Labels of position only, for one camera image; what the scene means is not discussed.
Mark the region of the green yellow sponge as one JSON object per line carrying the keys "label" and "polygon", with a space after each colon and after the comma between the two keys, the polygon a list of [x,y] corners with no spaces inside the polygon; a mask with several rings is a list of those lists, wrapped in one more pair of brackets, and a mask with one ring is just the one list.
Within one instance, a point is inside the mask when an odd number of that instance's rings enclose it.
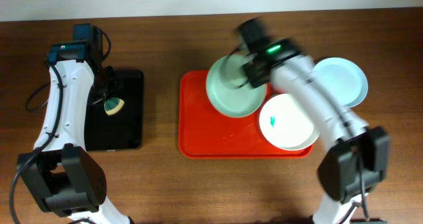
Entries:
{"label": "green yellow sponge", "polygon": [[104,110],[108,116],[119,112],[124,106],[124,101],[121,98],[112,97],[104,102]]}

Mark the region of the mint green plate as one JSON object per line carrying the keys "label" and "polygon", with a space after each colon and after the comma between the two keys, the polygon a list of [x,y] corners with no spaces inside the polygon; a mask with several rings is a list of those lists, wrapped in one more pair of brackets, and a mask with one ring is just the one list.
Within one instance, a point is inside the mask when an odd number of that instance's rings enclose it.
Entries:
{"label": "mint green plate", "polygon": [[247,56],[223,56],[208,71],[206,93],[212,106],[231,118],[242,118],[258,110],[264,102],[267,86],[253,88],[247,81],[242,66]]}

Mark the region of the white plate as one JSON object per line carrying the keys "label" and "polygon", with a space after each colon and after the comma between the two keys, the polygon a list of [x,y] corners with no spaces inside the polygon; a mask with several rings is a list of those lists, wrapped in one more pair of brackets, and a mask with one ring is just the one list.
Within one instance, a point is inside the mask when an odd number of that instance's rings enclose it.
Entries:
{"label": "white plate", "polygon": [[258,124],[264,138],[278,149],[298,151],[310,147],[320,133],[290,94],[278,94],[260,110]]}

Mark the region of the light blue plate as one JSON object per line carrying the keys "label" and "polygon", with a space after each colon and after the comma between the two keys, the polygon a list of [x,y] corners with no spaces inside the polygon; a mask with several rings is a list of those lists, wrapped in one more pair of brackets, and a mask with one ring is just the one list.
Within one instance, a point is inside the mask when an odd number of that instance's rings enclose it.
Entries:
{"label": "light blue plate", "polygon": [[318,62],[313,70],[321,78],[324,88],[344,107],[355,107],[367,96],[367,77],[350,60],[326,58]]}

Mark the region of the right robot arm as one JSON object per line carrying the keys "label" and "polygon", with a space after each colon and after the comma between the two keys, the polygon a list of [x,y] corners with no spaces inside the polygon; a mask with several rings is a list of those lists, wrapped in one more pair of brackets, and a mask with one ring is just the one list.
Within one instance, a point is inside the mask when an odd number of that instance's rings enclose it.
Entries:
{"label": "right robot arm", "polygon": [[323,140],[327,153],[317,175],[324,195],[312,223],[351,223],[358,208],[371,223],[366,196],[386,178],[390,136],[337,102],[313,71],[313,59],[293,40],[274,40],[258,19],[240,24],[235,33],[239,49],[252,56],[243,65],[247,81],[293,95]]}

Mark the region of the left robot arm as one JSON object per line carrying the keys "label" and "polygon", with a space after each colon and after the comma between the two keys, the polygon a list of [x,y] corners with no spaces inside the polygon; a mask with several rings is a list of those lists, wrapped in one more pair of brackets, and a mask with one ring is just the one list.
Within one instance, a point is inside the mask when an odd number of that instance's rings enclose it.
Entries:
{"label": "left robot arm", "polygon": [[73,39],[52,45],[44,59],[50,72],[50,92],[42,131],[30,153],[19,155],[17,173],[9,191],[9,209],[15,223],[15,189],[23,179],[38,207],[72,223],[132,223],[107,198],[106,177],[85,148],[88,106],[103,107],[123,87],[111,67],[106,33],[90,23],[76,24]]}

